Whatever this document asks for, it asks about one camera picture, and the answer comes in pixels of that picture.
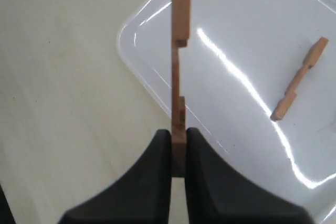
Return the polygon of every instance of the small wooden piece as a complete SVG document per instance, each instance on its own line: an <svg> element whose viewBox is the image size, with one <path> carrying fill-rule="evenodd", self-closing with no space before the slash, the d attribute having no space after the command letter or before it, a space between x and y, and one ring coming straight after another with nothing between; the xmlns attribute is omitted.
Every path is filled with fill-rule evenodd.
<svg viewBox="0 0 336 224"><path fill-rule="evenodd" d="M185 101L180 96L178 49L187 46L190 36L191 0L172 0L172 176L185 174Z"/></svg>
<svg viewBox="0 0 336 224"><path fill-rule="evenodd" d="M270 117L272 121L278 121L284 118L290 106L292 105L295 97L297 96L295 93L296 88L300 84L301 80L303 79L307 71L316 65L327 43L328 43L328 39L322 37L319 39L317 43L315 43L310 48L306 58L303 61L302 67L296 72L294 78L289 83L285 91L284 98L282 98L279 101L277 107L274 109Z"/></svg>

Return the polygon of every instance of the wooden piece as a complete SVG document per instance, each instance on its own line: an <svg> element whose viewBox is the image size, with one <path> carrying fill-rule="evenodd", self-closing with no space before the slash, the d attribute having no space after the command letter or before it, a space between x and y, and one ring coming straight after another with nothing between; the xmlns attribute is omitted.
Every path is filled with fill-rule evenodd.
<svg viewBox="0 0 336 224"><path fill-rule="evenodd" d="M328 41L329 40L327 38L322 37L319 39L317 43L315 43L310 48L307 56L305 57L303 61L302 67L296 72L294 78L289 83L285 91L284 98L282 98L279 101L277 107L274 109L270 117L271 120L278 121L284 118L290 106L292 105L295 97L297 96L295 93L296 88L300 84L301 80L304 78L307 71L316 65Z"/></svg>
<svg viewBox="0 0 336 224"><path fill-rule="evenodd" d="M190 36L191 0L172 0L172 176L185 173L186 131L185 101L180 96L178 49L187 46Z"/></svg>

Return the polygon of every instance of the wooden stick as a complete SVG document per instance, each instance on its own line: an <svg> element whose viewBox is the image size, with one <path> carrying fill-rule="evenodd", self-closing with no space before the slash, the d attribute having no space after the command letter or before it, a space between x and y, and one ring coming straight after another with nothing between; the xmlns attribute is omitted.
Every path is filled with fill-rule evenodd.
<svg viewBox="0 0 336 224"><path fill-rule="evenodd" d="M296 72L294 78L289 83L285 91L284 98L279 101L277 107L274 109L270 117L272 121L278 121L284 118L297 96L295 93L296 88L298 87L308 70L316 65L317 61L322 55L323 50L327 46L327 43L328 39L322 37L310 48L306 58L303 61L302 67Z"/></svg>
<svg viewBox="0 0 336 224"><path fill-rule="evenodd" d="M172 0L172 175L185 174L185 101L180 96L178 49L187 46L190 36L191 0Z"/></svg>

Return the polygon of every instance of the light wood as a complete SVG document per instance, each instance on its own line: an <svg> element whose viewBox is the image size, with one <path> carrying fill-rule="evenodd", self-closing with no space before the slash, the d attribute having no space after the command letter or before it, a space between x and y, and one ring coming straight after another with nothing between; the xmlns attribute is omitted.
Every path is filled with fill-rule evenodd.
<svg viewBox="0 0 336 224"><path fill-rule="evenodd" d="M290 106L293 104L295 97L297 96L295 93L296 88L303 80L307 71L316 65L317 61L322 55L323 50L327 46L328 41L329 40L327 38L322 37L310 48L307 56L303 61L302 67L296 72L294 78L289 83L285 91L284 98L279 101L278 105L274 109L270 117L273 121L282 120L284 118Z"/></svg>
<svg viewBox="0 0 336 224"><path fill-rule="evenodd" d="M178 49L187 46L190 36L191 0L172 0L172 175L185 172L185 101L180 96L180 61Z"/></svg>

